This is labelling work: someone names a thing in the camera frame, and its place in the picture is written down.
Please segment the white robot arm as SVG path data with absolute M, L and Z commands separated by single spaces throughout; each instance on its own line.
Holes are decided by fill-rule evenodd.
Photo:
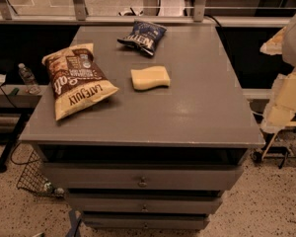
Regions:
M 268 55 L 281 54 L 285 63 L 294 67 L 287 76 L 279 74 L 271 88 L 271 97 L 263 111 L 261 129 L 276 133 L 296 115 L 296 14 L 289 24 L 265 42 L 260 51 Z

